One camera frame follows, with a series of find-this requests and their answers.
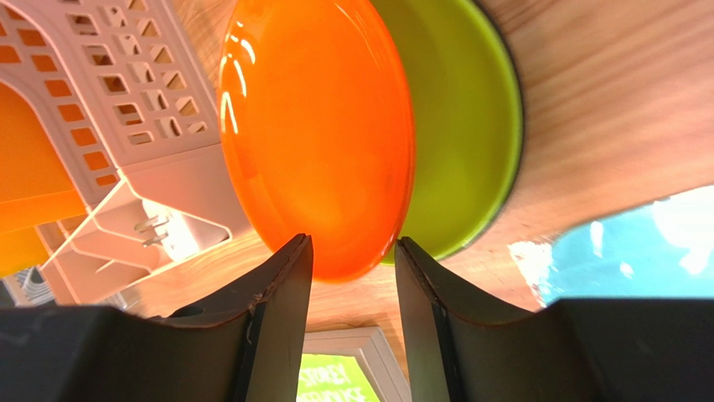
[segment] wooden table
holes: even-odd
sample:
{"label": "wooden table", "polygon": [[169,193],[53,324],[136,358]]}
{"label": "wooden table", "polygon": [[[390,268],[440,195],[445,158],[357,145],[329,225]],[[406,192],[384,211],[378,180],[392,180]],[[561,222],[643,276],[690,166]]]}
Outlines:
{"label": "wooden table", "polygon": [[[174,0],[211,80],[235,2]],[[488,233],[445,265],[536,309],[508,245],[714,183],[714,1],[484,0],[525,84],[518,183]],[[252,233],[141,283],[142,314],[169,314],[260,264]],[[308,330],[379,325],[406,371],[393,268],[313,285]]]}

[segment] dish rack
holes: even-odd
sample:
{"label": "dish rack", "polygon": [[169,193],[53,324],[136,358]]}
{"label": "dish rack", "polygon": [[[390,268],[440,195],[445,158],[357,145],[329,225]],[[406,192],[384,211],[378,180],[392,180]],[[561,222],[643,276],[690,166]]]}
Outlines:
{"label": "dish rack", "polygon": [[251,228],[168,0],[0,0],[0,81],[34,108],[86,206],[36,228],[58,303],[99,302]]}

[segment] wood grain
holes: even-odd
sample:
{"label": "wood grain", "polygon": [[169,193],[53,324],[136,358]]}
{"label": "wood grain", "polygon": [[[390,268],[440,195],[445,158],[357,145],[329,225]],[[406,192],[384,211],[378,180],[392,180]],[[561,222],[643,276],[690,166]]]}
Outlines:
{"label": "wood grain", "polygon": [[[215,82],[232,6],[174,0]],[[493,227],[444,265],[516,305],[537,304],[508,245],[714,183],[712,0],[486,0],[525,87],[527,142]],[[137,287],[140,311],[169,314],[269,256],[255,234]],[[381,326],[406,372],[393,269],[313,286],[308,330]]]}

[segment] green label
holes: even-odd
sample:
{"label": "green label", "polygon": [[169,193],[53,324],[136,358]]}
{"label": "green label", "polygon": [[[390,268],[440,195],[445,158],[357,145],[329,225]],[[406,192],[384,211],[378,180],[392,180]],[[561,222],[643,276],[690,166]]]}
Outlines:
{"label": "green label", "polygon": [[357,359],[304,354],[297,402],[380,402]]}

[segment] square hole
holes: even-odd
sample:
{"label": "square hole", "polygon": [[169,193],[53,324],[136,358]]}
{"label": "square hole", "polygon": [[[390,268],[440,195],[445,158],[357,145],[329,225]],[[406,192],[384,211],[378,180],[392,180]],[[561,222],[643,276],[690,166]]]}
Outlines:
{"label": "square hole", "polygon": [[0,46],[0,64],[14,64],[20,62],[20,55],[12,46]]}
{"label": "square hole", "polygon": [[94,137],[94,132],[89,127],[76,128],[70,131],[72,138],[75,139],[75,144],[80,147],[87,147],[89,145],[96,144],[96,137]]}
{"label": "square hole", "polygon": [[106,176],[100,176],[96,178],[96,183],[99,186],[111,186],[112,184],[116,183],[116,175],[113,174],[107,174]]}
{"label": "square hole", "polygon": [[151,137],[151,134],[148,131],[131,134],[129,136],[129,143],[131,143],[132,145],[148,144],[152,141],[153,137]]}
{"label": "square hole", "polygon": [[57,109],[59,109],[59,113],[62,115],[62,120],[68,123],[85,119],[78,105],[59,105]]}
{"label": "square hole", "polygon": [[129,63],[127,64],[129,68],[129,73],[131,74],[134,82],[137,84],[148,84],[154,82],[153,72],[148,63]]}
{"label": "square hole", "polygon": [[83,155],[85,163],[90,170],[102,170],[109,167],[109,162],[104,156],[104,152],[90,152]]}
{"label": "square hole", "polygon": [[189,134],[198,134],[207,130],[206,123],[199,121],[198,123],[189,124]]}
{"label": "square hole", "polygon": [[104,23],[112,28],[124,28],[127,26],[127,18],[124,12],[117,6],[105,6],[99,8]]}
{"label": "square hole", "polygon": [[190,96],[178,98],[178,100],[176,100],[176,110],[178,110],[181,116],[195,116],[199,114],[199,110],[194,103],[194,98]]}
{"label": "square hole", "polygon": [[70,87],[64,80],[47,80],[44,82],[44,86],[47,87],[49,95],[53,98],[61,98],[72,95]]}
{"label": "square hole", "polygon": [[114,59],[109,49],[103,44],[86,44],[82,46],[92,65],[114,65]]}
{"label": "square hole", "polygon": [[54,65],[52,57],[47,54],[33,54],[32,62],[34,64],[34,68],[40,73],[57,71],[57,66]]}
{"label": "square hole", "polygon": [[10,7],[5,7],[5,11],[8,12],[8,16],[11,19],[15,19],[18,21],[23,21],[25,19],[22,15],[18,14],[15,10],[11,9]]}
{"label": "square hole", "polygon": [[163,138],[181,137],[181,127],[173,117],[163,117],[156,120],[158,132]]}
{"label": "square hole", "polygon": [[129,9],[134,11],[147,11],[147,5],[143,0],[128,0]]}
{"label": "square hole", "polygon": [[124,79],[122,79],[120,75],[104,75],[99,77],[99,80],[109,95],[123,95],[128,93],[127,85],[124,84]]}
{"label": "square hole", "polygon": [[161,73],[161,78],[163,84],[166,85],[170,90],[185,90],[186,83],[184,82],[184,77],[178,71],[167,71]]}
{"label": "square hole", "polygon": [[37,29],[18,29],[18,34],[25,46],[47,46]]}
{"label": "square hole", "polygon": [[145,90],[142,92],[142,98],[144,98],[150,111],[165,111],[168,109],[166,97],[160,90]]}
{"label": "square hole", "polygon": [[162,44],[159,46],[152,46],[151,57],[154,62],[158,64],[171,64],[173,63],[173,57],[168,51],[168,48]]}
{"label": "square hole", "polygon": [[158,33],[156,23],[150,18],[139,19],[137,22],[137,28],[139,28],[139,32],[142,33],[144,38],[158,38],[161,36]]}
{"label": "square hole", "polygon": [[137,37],[129,34],[122,35],[112,35],[114,37],[114,43],[119,48],[119,51],[126,56],[140,54],[139,42]]}
{"label": "square hole", "polygon": [[89,15],[84,14],[69,14],[67,18],[70,20],[70,25],[75,34],[96,36],[99,31],[94,25],[94,21]]}
{"label": "square hole", "polygon": [[114,106],[114,111],[116,112],[116,116],[119,117],[119,122],[123,126],[135,126],[136,124],[142,124],[144,122],[137,106],[133,103],[116,105]]}

